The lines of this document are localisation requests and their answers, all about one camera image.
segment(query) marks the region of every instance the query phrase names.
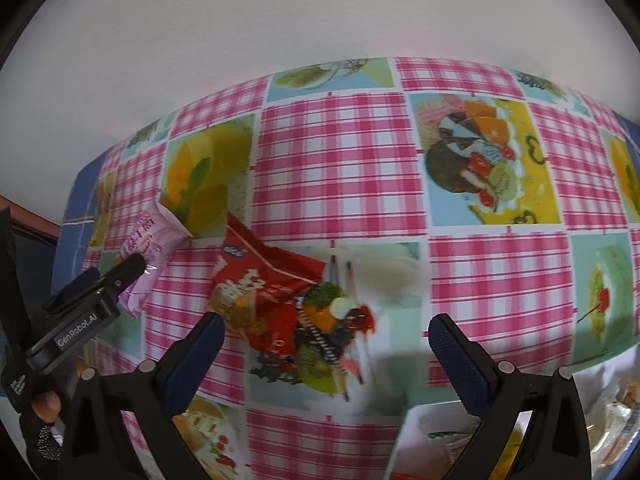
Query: pink gingham pattern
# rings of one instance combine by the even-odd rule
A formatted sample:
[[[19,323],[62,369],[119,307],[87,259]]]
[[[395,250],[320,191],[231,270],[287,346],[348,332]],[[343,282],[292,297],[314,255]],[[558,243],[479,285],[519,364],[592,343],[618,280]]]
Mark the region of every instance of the pink gingham pattern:
[[[146,452],[150,452],[136,416],[133,413],[122,412],[122,420],[124,421],[124,426],[127,428],[127,433],[129,433],[133,445]]]
[[[82,270],[87,270],[89,267],[97,267],[100,265],[100,258],[102,256],[102,249],[100,248],[88,248],[84,255],[84,262],[82,263]]]
[[[631,258],[634,264],[634,297],[636,329],[634,333],[640,333],[640,229],[629,229],[631,238]]]
[[[456,59],[398,57],[396,67],[405,90],[478,92],[524,99],[513,76],[497,66]]]
[[[328,95],[266,108],[253,211],[265,240],[425,234],[404,96]]]
[[[383,476],[398,426],[315,422],[247,410],[256,480],[373,480]]]
[[[270,76],[259,77],[230,86],[186,105],[178,113],[170,138],[201,130],[244,112],[257,110],[262,106],[269,79]]]
[[[567,364],[574,306],[564,232],[430,239],[433,315],[446,313],[494,360],[533,372]],[[430,384],[447,378],[436,360]]]
[[[625,138],[625,129],[622,127],[622,124],[618,122],[611,108],[588,95],[580,94],[580,97],[582,97],[582,100],[589,107],[591,116],[597,126],[604,128],[620,139]]]
[[[145,306],[145,355],[158,360],[171,344],[184,338],[207,310],[216,248],[177,250],[156,280]],[[219,400],[244,403],[244,343],[226,332],[225,343],[200,385]]]
[[[126,374],[132,372],[138,366],[138,363],[134,363],[124,357],[117,348],[101,342],[97,344],[96,359],[98,371],[101,375]]]
[[[106,249],[119,249],[145,204],[160,189],[165,144],[130,158],[118,168],[109,212]]]
[[[100,176],[104,176],[118,167],[120,157],[122,156],[122,150],[124,150],[127,142],[129,142],[129,139],[121,140],[118,144],[116,144],[109,150],[107,156],[104,157],[102,169],[100,170]]]
[[[594,124],[556,108],[529,107],[548,153],[564,224],[569,229],[626,227],[616,180]]]

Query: finger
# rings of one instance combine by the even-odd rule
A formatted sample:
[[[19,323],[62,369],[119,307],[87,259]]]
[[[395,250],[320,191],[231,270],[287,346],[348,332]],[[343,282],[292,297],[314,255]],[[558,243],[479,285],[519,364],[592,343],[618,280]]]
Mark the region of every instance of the finger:
[[[89,365],[85,362],[85,360],[79,357],[78,361],[76,362],[76,374],[78,374],[78,377],[80,377],[82,375],[82,372],[84,372],[88,367]]]
[[[60,414],[62,404],[55,392],[45,392],[33,397],[31,407],[40,420],[52,424]]]

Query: white wall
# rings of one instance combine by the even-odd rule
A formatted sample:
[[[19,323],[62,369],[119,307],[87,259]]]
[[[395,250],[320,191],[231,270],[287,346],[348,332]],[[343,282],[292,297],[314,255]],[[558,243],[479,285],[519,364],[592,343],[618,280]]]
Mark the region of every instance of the white wall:
[[[525,70],[640,120],[640,55],[601,0],[48,0],[0,72],[0,194],[59,221],[76,173],[161,114],[366,56]]]

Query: table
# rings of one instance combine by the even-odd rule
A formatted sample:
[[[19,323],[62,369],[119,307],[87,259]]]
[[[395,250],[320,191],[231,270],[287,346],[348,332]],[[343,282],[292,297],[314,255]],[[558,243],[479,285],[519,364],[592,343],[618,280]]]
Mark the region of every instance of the table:
[[[226,211],[270,244],[335,256],[325,278],[376,321],[344,349],[363,384],[350,375],[345,395],[301,342],[291,373],[228,332],[183,422],[218,428],[193,444],[213,478],[381,478],[407,404],[453,396],[426,338],[435,314],[533,372],[584,368],[637,341],[635,128],[579,92],[473,62],[353,59],[260,77],[78,174],[53,286],[108,269],[151,200],[194,235],[144,313],[100,334],[98,368],[114,373],[158,359],[207,310]],[[330,332],[330,318],[315,323]],[[234,466],[220,469],[221,455]]]

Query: screw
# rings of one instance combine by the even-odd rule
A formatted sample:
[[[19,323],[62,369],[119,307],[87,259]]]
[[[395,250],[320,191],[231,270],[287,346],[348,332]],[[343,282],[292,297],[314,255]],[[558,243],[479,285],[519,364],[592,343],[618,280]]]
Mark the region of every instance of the screw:
[[[82,372],[80,377],[82,377],[83,380],[88,381],[89,379],[93,379],[94,375],[95,370],[93,368],[87,368],[84,372]]]
[[[571,379],[574,375],[571,373],[571,370],[569,370],[569,368],[567,368],[566,366],[561,366],[558,368],[558,374],[560,374],[560,377],[562,377],[563,379]]]
[[[513,374],[515,369],[516,367],[508,361],[500,361],[498,363],[498,370],[500,370],[503,374]]]
[[[140,366],[138,366],[138,370],[142,373],[148,374],[149,372],[154,371],[156,368],[156,362],[153,359],[147,359],[146,361],[142,361]]]

